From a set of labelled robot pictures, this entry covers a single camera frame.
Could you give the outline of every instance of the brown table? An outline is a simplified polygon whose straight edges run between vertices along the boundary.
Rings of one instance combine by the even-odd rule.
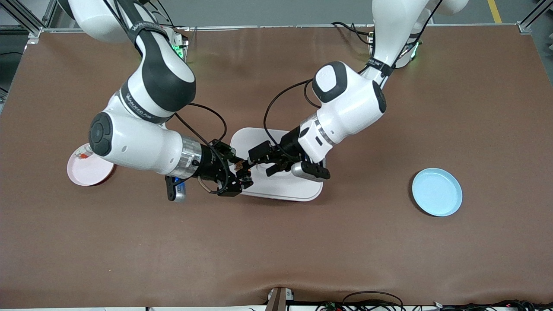
[[[367,57],[332,28],[199,32],[189,51],[196,101],[225,116],[227,142],[322,64]],[[219,198],[191,181],[175,204],[162,176],[122,167],[73,185],[69,155],[138,63],[130,44],[85,34],[28,46],[0,121],[0,307],[257,304],[275,286],[297,299],[553,300],[553,89],[515,26],[429,28],[386,85],[386,115],[328,155],[332,179],[309,203]],[[312,112],[296,89],[268,123],[292,129]],[[209,139],[221,131],[196,107],[181,115]],[[427,167],[460,181],[454,215],[411,202]]]

